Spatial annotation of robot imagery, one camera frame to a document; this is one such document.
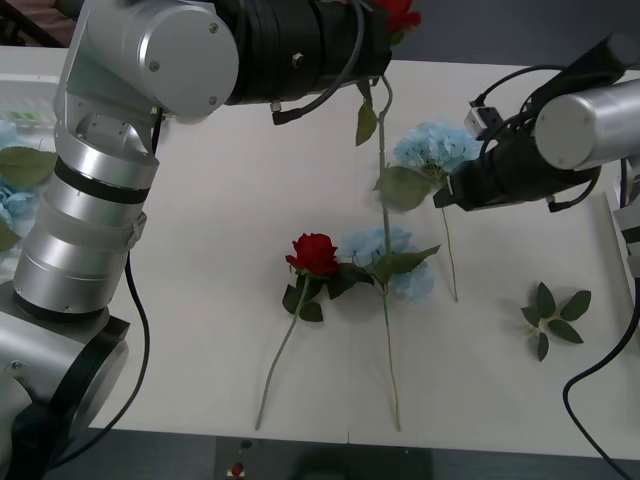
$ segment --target blue hydrangea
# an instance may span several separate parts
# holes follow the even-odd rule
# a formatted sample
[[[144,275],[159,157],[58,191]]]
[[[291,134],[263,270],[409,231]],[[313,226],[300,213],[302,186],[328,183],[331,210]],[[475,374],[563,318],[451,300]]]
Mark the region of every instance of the blue hydrangea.
[[[393,252],[417,252],[418,248],[410,243],[411,232],[400,227],[392,227],[391,250]],[[386,253],[384,246],[384,229],[375,228],[370,231],[357,231],[343,238],[343,245],[336,255],[351,259],[356,265],[365,267],[380,260]],[[425,263],[402,275],[393,275],[389,281],[389,291],[407,300],[424,298],[433,290],[435,278]]]
[[[391,227],[391,251],[404,252],[408,245],[411,232],[405,232],[400,227]],[[343,246],[338,249],[338,257],[350,258],[352,261],[364,267],[374,259],[384,255],[384,228],[376,228],[370,231],[357,231],[343,237]]]
[[[434,165],[451,173],[462,162],[477,159],[481,147],[482,142],[465,129],[444,122],[422,123],[409,130],[393,153],[398,162],[407,167]]]
[[[36,202],[35,192],[18,190],[0,178],[0,220],[9,228],[13,229],[14,219],[33,214]]]

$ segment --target table surface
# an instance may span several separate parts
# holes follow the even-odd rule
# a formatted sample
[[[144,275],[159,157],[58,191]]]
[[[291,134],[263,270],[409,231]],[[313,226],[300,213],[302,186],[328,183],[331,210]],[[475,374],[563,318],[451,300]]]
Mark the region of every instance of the table surface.
[[[3,47],[0,73],[57,74],[63,59],[63,51]],[[389,148],[420,122],[461,123],[467,101],[515,68],[393,62]],[[510,114],[549,77],[516,79],[489,100]],[[376,89],[374,95],[379,108],[385,94]],[[284,255],[291,240],[303,232],[339,240],[381,224],[371,192],[377,142],[353,146],[360,103],[351,87],[282,127],[272,125],[266,105],[222,107],[200,122],[167,123],[145,206],[149,222],[132,253],[151,320],[151,365],[119,428],[595,455],[564,411],[562,387],[610,350],[631,313],[606,200],[597,192],[555,215],[544,202],[474,213],[447,209],[460,302],[452,299],[443,248],[430,262],[436,288],[429,298],[391,307],[402,432],[392,422],[380,299],[366,289],[323,300],[325,322],[296,327],[274,375],[263,428],[254,432],[263,382],[290,321],[280,300],[290,280]],[[615,175],[610,167],[601,191]],[[415,243],[446,245],[441,213],[430,202],[393,215],[392,223],[410,228]],[[539,281],[558,294],[594,294],[576,324],[584,345],[552,339],[543,363],[529,349],[519,311]],[[111,310],[132,322],[132,353],[95,426],[129,395],[142,352],[124,282]],[[576,386],[571,398],[612,456],[640,459],[636,344]]]

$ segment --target blue flower head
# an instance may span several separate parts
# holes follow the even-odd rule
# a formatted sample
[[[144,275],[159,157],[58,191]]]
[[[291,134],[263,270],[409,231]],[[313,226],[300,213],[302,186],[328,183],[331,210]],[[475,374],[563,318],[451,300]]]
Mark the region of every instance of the blue flower head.
[[[418,249],[409,240],[413,235],[400,227],[391,228],[391,250],[400,252],[417,252]],[[367,267],[379,261],[386,254],[384,246],[384,229],[375,228],[370,231],[357,231],[344,236],[343,246],[336,255],[351,259],[360,267]],[[423,298],[433,290],[435,279],[425,263],[409,273],[393,275],[389,281],[389,291],[408,300]]]
[[[447,123],[422,123],[409,130],[393,153],[407,167],[439,167],[453,172],[462,162],[478,158],[482,143],[462,128]]]

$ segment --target flower stem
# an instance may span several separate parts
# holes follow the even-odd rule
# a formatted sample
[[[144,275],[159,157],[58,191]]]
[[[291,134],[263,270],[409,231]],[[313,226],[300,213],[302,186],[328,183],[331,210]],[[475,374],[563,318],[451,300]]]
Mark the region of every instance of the flower stem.
[[[387,93],[389,95],[389,99],[387,100],[387,104],[378,115],[378,138],[380,141],[380,153],[379,153],[379,169],[380,169],[380,179],[384,182],[384,169],[387,168],[387,162],[385,158],[385,138],[384,138],[384,119],[387,116],[387,112],[389,108],[391,108],[391,102],[393,102],[393,90],[391,88],[391,84],[387,77],[382,76],[382,82],[384,86],[387,87]],[[384,198],[384,195],[381,195],[381,203],[382,203],[382,221],[384,224],[384,248],[385,248],[385,260],[389,262],[391,260],[391,228],[389,227],[389,206]]]
[[[382,82],[384,86],[387,88],[387,93],[389,98],[387,100],[387,104],[378,115],[378,138],[380,141],[380,152],[379,152],[379,169],[380,169],[380,179],[384,182],[384,170],[387,168],[387,162],[385,158],[385,137],[384,137],[384,120],[389,112],[389,108],[391,108],[391,102],[393,102],[393,89],[391,88],[391,84],[387,77],[382,76]],[[389,207],[387,205],[386,199],[384,195],[381,195],[381,203],[382,203],[382,221],[384,224],[384,249],[385,249],[385,261],[388,263],[391,261],[391,228],[389,226]],[[400,403],[398,402],[398,387],[396,385],[396,377],[393,373],[393,356],[391,355],[391,332],[389,331],[389,309],[387,306],[387,285],[383,285],[382,287],[382,303],[384,305],[384,323],[387,327],[387,348],[389,351],[389,370],[391,371],[391,382],[393,383],[393,395],[395,399],[395,420],[396,420],[396,429],[398,431],[401,430],[400,427]]]
[[[453,262],[453,250],[451,248],[451,233],[449,232],[449,224],[447,223],[447,214],[444,208],[441,209],[442,218],[444,219],[444,228],[447,231],[447,246],[449,247],[449,258],[451,259],[451,273],[453,274],[453,298],[458,301],[458,283],[456,282],[456,265]]]
[[[387,348],[389,352],[389,370],[391,371],[391,382],[393,383],[393,396],[395,399],[395,414],[396,414],[396,430],[401,431],[400,426],[400,402],[398,402],[398,387],[396,385],[396,376],[393,373],[393,356],[391,354],[391,332],[389,331],[389,309],[387,308],[387,296],[382,296],[382,303],[384,305],[384,323],[387,327]]]
[[[269,375],[267,376],[267,383],[264,385],[264,391],[262,392],[262,402],[260,402],[260,411],[258,412],[258,420],[256,420],[256,430],[260,430],[260,425],[262,424],[262,416],[264,415],[264,405],[267,402],[267,393],[269,392],[269,385],[271,384],[271,377],[273,376],[273,371],[276,368],[276,363],[280,359],[280,355],[282,354],[282,350],[284,350],[284,346],[287,344],[289,337],[291,336],[291,332],[293,332],[293,327],[296,326],[296,322],[298,321],[298,317],[300,316],[300,310],[302,310],[302,305],[304,304],[304,297],[307,295],[307,289],[309,287],[309,275],[305,275],[304,278],[304,287],[302,287],[302,295],[300,296],[300,300],[298,301],[298,305],[296,306],[296,311],[293,314],[293,321],[291,322],[291,326],[287,331],[287,334],[278,349],[278,353],[276,353],[276,357],[273,359],[273,363],[271,364],[271,368],[269,369]]]

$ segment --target rose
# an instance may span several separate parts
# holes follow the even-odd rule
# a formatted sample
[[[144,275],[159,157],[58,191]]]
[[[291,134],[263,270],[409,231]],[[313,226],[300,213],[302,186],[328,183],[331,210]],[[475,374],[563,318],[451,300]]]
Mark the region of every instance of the rose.
[[[298,270],[308,270],[316,275],[331,275],[339,270],[336,250],[331,239],[321,233],[303,234],[293,242],[296,256],[287,255],[287,262]]]
[[[396,41],[422,21],[419,12],[410,12],[412,0],[375,0],[389,14],[389,34]]]

